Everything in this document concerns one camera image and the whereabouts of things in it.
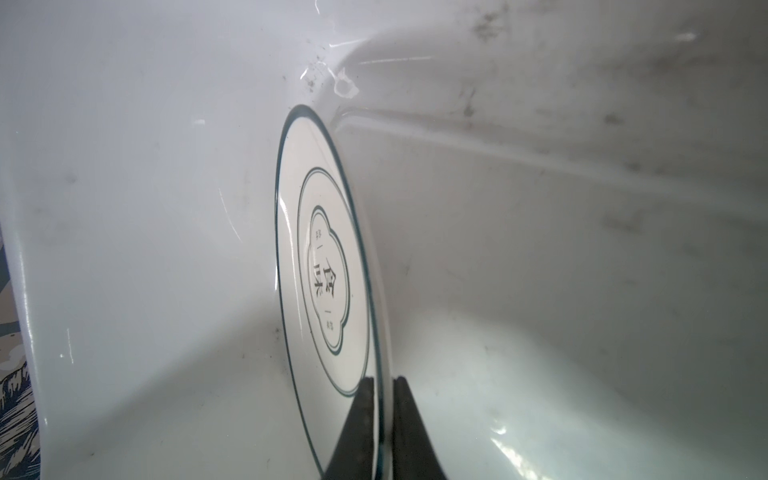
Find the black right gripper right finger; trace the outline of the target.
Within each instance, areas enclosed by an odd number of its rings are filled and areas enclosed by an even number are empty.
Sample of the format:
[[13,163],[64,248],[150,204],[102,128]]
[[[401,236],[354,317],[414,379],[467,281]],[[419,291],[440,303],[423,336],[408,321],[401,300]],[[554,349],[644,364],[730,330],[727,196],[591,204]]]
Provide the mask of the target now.
[[394,380],[393,478],[446,480],[407,379]]

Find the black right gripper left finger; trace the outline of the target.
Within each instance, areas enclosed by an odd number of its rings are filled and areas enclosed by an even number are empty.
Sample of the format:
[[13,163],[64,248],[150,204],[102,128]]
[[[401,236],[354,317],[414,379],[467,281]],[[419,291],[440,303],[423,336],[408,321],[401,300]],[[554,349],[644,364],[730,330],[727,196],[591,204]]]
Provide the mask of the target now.
[[363,378],[323,480],[370,480],[374,469],[374,379]]

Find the white plate green rim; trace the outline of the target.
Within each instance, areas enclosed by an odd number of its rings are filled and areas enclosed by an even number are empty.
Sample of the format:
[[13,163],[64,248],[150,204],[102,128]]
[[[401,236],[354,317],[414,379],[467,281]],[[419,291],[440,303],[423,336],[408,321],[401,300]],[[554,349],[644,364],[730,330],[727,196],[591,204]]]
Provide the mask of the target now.
[[357,396],[364,421],[366,479],[388,473],[385,385],[388,361],[374,301],[371,266],[343,165],[327,127],[306,105],[283,125],[274,187],[276,281],[292,386],[320,476],[335,459],[353,459],[342,440]]

